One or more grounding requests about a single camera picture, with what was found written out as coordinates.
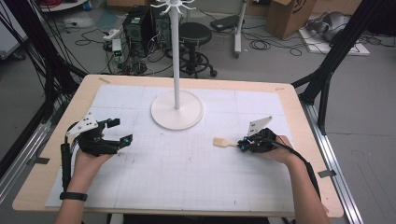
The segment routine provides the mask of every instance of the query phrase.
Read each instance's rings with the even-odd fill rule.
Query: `watch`
[[[71,199],[71,200],[80,200],[80,201],[87,201],[88,194],[84,193],[76,193],[76,192],[62,192],[59,196],[59,199]]]

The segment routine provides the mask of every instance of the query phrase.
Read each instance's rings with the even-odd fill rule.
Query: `stool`
[[[212,38],[212,32],[206,26],[197,22],[184,22],[178,26],[178,40],[188,52],[180,52],[180,71],[187,73],[189,76],[195,75],[198,78],[198,73],[210,68],[210,76],[215,77],[218,72],[213,69],[207,57],[200,52],[195,51],[195,47],[200,47]],[[184,58],[184,55],[189,55],[189,59]]]

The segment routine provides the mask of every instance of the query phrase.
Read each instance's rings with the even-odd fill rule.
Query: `forearm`
[[[286,165],[290,173],[297,223],[330,223],[303,161],[292,155]]]
[[[72,179],[67,192],[87,193],[91,180]],[[56,224],[80,224],[84,211],[84,202],[80,200],[64,199],[59,214],[56,217]]]

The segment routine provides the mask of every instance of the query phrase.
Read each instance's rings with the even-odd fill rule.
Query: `gray floor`
[[[117,17],[103,6],[89,12],[98,28],[114,25]],[[210,18],[194,12],[191,19],[206,25]],[[247,18],[245,27],[263,25],[264,18]],[[106,54],[102,45],[91,43],[79,47],[75,41],[80,34],[93,28],[77,30],[71,34],[63,32],[64,43],[77,59],[91,73],[106,68]],[[245,32],[268,35],[263,27],[246,29]],[[103,34],[91,33],[89,38],[101,40]],[[291,46],[302,40],[294,35],[292,40],[281,42]],[[389,44],[393,39],[384,39]],[[300,48],[301,56],[293,56],[289,49],[271,47],[268,50],[255,50],[249,47],[249,40],[243,38],[242,54],[235,59],[232,34],[214,34],[210,43],[202,46],[210,62],[219,72],[213,78],[208,72],[200,78],[224,80],[244,80],[258,82],[291,83],[314,72],[324,55],[308,53]],[[348,186],[361,212],[364,223],[394,223],[396,220],[396,177],[393,173],[396,154],[393,152],[393,139],[396,119],[393,96],[396,93],[396,48],[364,45],[369,57],[347,56],[336,70],[332,79],[329,106],[326,119],[327,133],[335,155],[340,162]],[[151,56],[160,57],[157,52]],[[163,59],[158,63],[147,63],[149,69],[159,71],[171,63]],[[166,70],[155,77],[170,77]],[[0,103],[2,105],[0,158],[13,144],[27,122],[41,106],[43,91],[29,60],[7,60],[0,64]],[[8,197],[0,205],[1,223],[51,223],[55,214],[27,213],[12,210],[12,201],[21,187],[31,167],[27,166]],[[105,215],[88,214],[87,223],[105,223]],[[345,217],[332,218],[332,223],[347,223]]]

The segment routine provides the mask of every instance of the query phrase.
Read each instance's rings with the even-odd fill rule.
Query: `hand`
[[[73,177],[70,181],[67,191],[80,193],[87,192],[100,167],[111,157],[112,155],[102,155],[95,157],[82,152],[79,149],[76,155]]]
[[[276,141],[280,144],[291,147],[291,143],[287,136],[279,135],[276,137]],[[263,155],[265,158],[270,158],[283,164],[288,164],[290,158],[294,156],[294,154],[283,147],[277,147],[276,149],[273,149],[269,152],[264,152],[261,155]]]

